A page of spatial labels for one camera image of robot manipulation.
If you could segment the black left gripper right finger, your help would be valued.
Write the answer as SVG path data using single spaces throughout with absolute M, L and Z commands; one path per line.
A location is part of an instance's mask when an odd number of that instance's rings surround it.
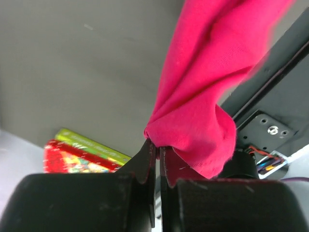
M 282 181 L 205 179 L 171 148 L 161 148 L 165 232 L 306 232 L 309 224 Z

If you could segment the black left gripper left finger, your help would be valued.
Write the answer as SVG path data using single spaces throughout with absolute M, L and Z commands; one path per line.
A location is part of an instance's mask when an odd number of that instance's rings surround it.
M 149 232 L 155 226 L 155 157 L 146 140 L 115 173 L 26 176 L 7 203 L 7 231 Z

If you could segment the magenta t shirt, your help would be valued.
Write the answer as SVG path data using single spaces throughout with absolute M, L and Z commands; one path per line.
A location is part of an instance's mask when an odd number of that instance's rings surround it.
M 231 159 L 236 125 L 218 105 L 266 58 L 290 0 L 187 0 L 159 81 L 146 138 L 164 148 L 165 171 L 179 178 L 217 176 Z

